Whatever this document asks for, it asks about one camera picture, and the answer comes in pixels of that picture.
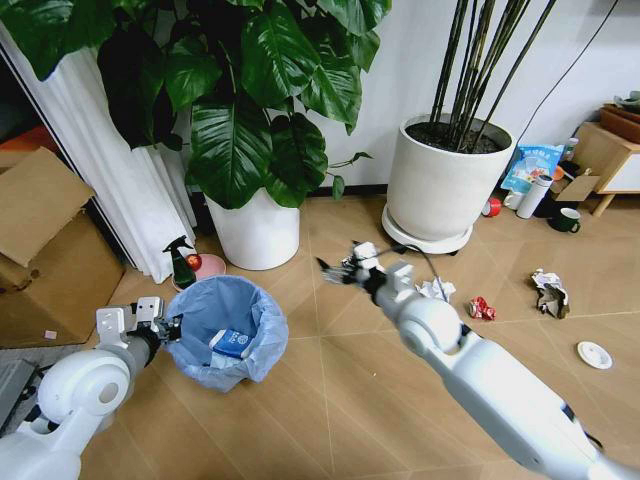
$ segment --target blue plastic bag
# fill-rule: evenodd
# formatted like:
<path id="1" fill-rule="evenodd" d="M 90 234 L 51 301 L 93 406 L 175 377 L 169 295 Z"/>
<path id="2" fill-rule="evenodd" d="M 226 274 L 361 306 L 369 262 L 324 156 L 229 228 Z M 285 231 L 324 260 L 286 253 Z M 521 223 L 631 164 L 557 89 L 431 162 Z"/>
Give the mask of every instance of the blue plastic bag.
<path id="1" fill-rule="evenodd" d="M 563 151 L 562 145 L 518 145 L 509 173 L 500 188 L 527 193 L 538 176 L 553 177 Z"/>
<path id="2" fill-rule="evenodd" d="M 282 310 L 271 295 L 242 277 L 217 275 L 194 283 L 169 305 L 167 316 L 177 315 L 182 315 L 182 339 L 166 349 L 185 375 L 220 392 L 244 378 L 264 380 L 287 347 Z M 247 358 L 219 369 L 209 366 L 209 340 L 225 328 L 255 339 Z"/>

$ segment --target soil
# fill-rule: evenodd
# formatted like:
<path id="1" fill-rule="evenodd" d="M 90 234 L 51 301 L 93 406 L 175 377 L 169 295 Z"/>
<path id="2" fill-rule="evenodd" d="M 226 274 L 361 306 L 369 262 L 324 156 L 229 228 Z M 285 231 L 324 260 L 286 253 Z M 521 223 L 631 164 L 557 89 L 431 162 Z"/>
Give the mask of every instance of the soil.
<path id="1" fill-rule="evenodd" d="M 440 150 L 446 150 L 448 152 L 461 152 L 461 153 L 494 153 L 503 150 L 496 142 L 491 140 L 486 135 L 482 135 L 480 141 L 476 145 L 473 152 L 469 149 L 476 140 L 476 132 L 469 132 L 464 141 L 462 142 L 462 148 L 456 150 L 455 145 L 451 146 L 446 142 L 445 136 L 449 128 L 448 123 L 429 123 L 420 122 L 414 125 L 410 125 L 405 129 L 407 135 L 414 140 L 431 147 L 439 148 Z"/>

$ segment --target wooden floor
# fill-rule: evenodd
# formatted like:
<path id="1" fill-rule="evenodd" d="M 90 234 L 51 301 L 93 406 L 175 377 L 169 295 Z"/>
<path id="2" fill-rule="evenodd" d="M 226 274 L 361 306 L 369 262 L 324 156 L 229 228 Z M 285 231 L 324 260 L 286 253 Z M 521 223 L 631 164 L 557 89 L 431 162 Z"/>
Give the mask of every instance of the wooden floor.
<path id="1" fill-rule="evenodd" d="M 229 394 L 183 376 L 162 352 L 136 382 L 116 423 L 83 455 L 85 479 L 528 479 L 449 397 L 439 377 L 399 342 L 391 324 L 353 287 L 323 282 L 314 257 L 337 263 L 352 240 L 389 245 L 382 196 L 316 198 L 302 209 L 300 250 L 266 272 L 230 266 L 266 288 L 288 315 L 290 340 L 261 384 Z M 568 401 L 607 452 L 640 466 L 640 202 L 618 199 L 601 218 L 561 234 L 510 210 L 481 218 L 455 257 L 435 258 L 455 284 L 452 303 L 481 335 L 500 342 Z M 201 253 L 219 253 L 214 238 Z M 417 280 L 431 279 L 417 255 Z M 395 260 L 383 258 L 384 264 Z M 565 320 L 535 310 L 532 271 L 556 272 L 570 295 Z M 128 271 L 112 303 L 174 292 Z M 482 295 L 493 323 L 472 320 L 465 303 Z M 614 358 L 592 369 L 580 340 Z"/>

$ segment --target wooden side table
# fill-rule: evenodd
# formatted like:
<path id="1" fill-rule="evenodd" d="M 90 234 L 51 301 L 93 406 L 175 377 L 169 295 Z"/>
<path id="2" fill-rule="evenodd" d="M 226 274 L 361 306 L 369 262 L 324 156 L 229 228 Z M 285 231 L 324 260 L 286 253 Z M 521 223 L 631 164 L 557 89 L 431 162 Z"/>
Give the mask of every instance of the wooden side table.
<path id="1" fill-rule="evenodd" d="M 592 212 L 594 217 L 602 215 L 617 193 L 640 193 L 640 144 L 592 122 L 583 123 L 577 137 L 574 161 L 583 171 L 591 168 L 600 176 L 593 190 L 604 197 Z"/>

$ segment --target green spray bottle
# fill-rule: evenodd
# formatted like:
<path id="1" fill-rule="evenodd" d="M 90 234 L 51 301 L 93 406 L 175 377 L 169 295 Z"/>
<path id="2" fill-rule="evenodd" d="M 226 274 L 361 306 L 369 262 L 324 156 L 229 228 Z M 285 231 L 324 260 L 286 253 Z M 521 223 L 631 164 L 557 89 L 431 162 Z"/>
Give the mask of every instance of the green spray bottle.
<path id="1" fill-rule="evenodd" d="M 178 247 L 193 248 L 186 242 L 186 235 L 176 238 L 173 242 L 167 245 L 167 248 L 163 252 L 171 252 L 171 261 L 173 262 L 173 282 L 176 287 L 185 289 L 196 281 L 196 274 L 184 259 Z"/>

